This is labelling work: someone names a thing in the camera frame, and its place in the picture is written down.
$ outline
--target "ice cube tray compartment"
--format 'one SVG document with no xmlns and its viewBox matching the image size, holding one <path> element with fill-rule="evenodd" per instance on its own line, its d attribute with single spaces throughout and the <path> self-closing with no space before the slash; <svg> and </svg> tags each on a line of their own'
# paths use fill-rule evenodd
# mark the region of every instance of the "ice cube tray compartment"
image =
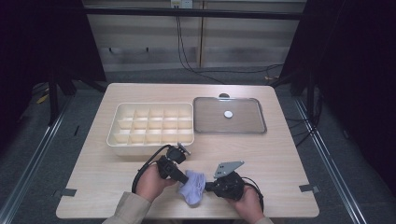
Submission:
<svg viewBox="0 0 396 224">
<path fill-rule="evenodd" d="M 177 142 L 190 145 L 194 134 L 192 111 L 192 104 L 188 103 L 120 104 L 107 143 L 115 150 L 118 147 L 134 150 L 134 147 L 176 145 Z"/>
</svg>

